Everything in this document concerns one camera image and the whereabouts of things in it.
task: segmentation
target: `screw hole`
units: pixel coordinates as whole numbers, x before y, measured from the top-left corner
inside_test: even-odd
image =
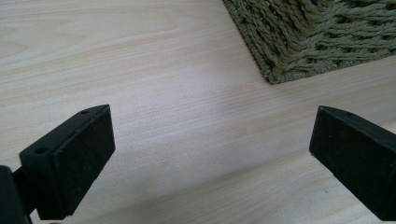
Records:
[[[47,151],[46,147],[40,147],[40,148],[35,150],[35,154],[43,154],[46,151]]]

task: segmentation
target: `black clamp jaw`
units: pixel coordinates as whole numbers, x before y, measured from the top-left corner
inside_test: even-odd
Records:
[[[309,150],[378,218],[396,220],[396,134],[320,106]]]
[[[0,223],[73,215],[115,148],[109,105],[78,112],[22,151],[17,171],[0,166]]]

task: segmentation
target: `wood grain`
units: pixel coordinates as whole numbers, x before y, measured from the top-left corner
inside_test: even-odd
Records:
[[[2,1],[0,164],[110,104],[116,153],[63,223],[378,223],[308,145],[318,105],[396,132],[395,63],[272,86],[220,0]]]

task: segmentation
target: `wicker basket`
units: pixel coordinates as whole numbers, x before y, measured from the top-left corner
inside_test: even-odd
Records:
[[[396,0],[224,0],[273,84],[396,54]]]

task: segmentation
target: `woven basket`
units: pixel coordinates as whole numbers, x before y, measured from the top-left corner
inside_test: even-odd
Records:
[[[224,0],[273,84],[396,54],[396,0]]]

